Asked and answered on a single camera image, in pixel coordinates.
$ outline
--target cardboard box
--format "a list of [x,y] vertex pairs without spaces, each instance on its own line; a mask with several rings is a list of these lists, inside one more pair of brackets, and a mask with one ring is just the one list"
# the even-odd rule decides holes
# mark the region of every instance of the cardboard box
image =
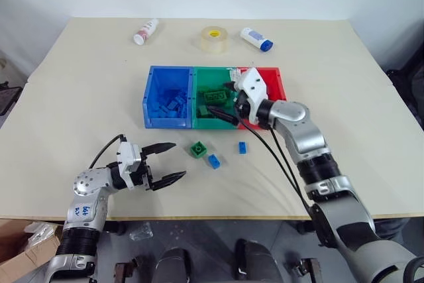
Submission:
[[[7,241],[9,242],[10,248],[7,248],[7,251],[16,252],[17,245],[20,245],[18,249],[22,250],[28,238],[24,228],[30,223],[32,221],[22,220],[8,220],[0,223],[0,242],[3,241],[3,244],[7,244]],[[0,283],[13,283],[48,262],[56,254],[60,244],[60,229],[60,227],[56,228],[54,235],[1,263]]]

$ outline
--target blue bottle cap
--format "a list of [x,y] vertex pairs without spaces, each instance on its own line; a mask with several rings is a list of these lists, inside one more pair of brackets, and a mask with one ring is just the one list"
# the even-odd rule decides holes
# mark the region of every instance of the blue bottle cap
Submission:
[[271,49],[271,48],[272,48],[272,45],[273,45],[273,44],[274,44],[274,43],[273,43],[272,41],[265,40],[265,41],[264,41],[264,43],[262,43],[262,44],[260,45],[260,49],[261,49],[261,51],[266,52],[266,51],[268,51],[269,49]]

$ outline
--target gray floor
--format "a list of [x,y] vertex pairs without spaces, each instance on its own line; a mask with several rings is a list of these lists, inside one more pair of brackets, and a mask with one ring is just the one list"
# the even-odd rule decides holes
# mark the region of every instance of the gray floor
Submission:
[[[224,281],[232,278],[233,250],[237,239],[258,241],[269,248],[277,261],[284,282],[310,282],[309,277],[296,278],[286,270],[293,258],[317,258],[324,282],[355,282],[345,261],[333,249],[319,246],[316,235],[299,235],[287,221],[151,221],[153,237],[132,241],[129,233],[141,222],[128,223],[123,236],[103,233],[98,248],[99,283],[113,282],[117,262],[128,262],[143,256],[155,264],[160,255],[172,247],[189,251],[193,260],[192,282]],[[417,255],[424,255],[423,218],[412,219],[403,230],[403,244]],[[45,268],[20,279],[19,283],[41,283]],[[127,282],[143,282],[138,273]]]

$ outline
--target plastic bin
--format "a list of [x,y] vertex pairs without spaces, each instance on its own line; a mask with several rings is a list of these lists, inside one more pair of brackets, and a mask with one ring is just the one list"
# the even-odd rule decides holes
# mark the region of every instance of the plastic bin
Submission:
[[[246,72],[249,68],[238,67],[241,70],[241,73]],[[283,82],[281,79],[280,69],[279,68],[256,68],[264,79],[266,84],[266,93],[268,94],[268,99],[276,101],[277,99],[286,100],[286,94],[284,93]],[[248,120],[244,120],[244,123],[252,127],[253,129],[260,129],[257,125],[252,125]],[[240,129],[245,129],[243,125],[238,126]]]
[[193,68],[151,66],[143,97],[148,129],[190,129]]
[[193,103],[191,114],[194,129],[236,129],[230,123],[214,117],[207,105],[219,106],[227,113],[234,114],[235,92],[225,88],[229,82],[230,70],[234,68],[195,66],[193,72]]

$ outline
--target blue lego brick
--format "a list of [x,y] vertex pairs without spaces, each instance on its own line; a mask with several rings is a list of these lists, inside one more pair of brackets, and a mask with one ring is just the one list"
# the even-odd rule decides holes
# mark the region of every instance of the blue lego brick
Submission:
[[246,142],[238,142],[238,153],[239,154],[246,154],[247,153]]
[[193,68],[151,66],[143,97],[147,129],[190,129]]
[[221,163],[219,162],[219,159],[214,154],[212,154],[211,156],[208,156],[207,159],[213,169],[218,169],[220,167]]

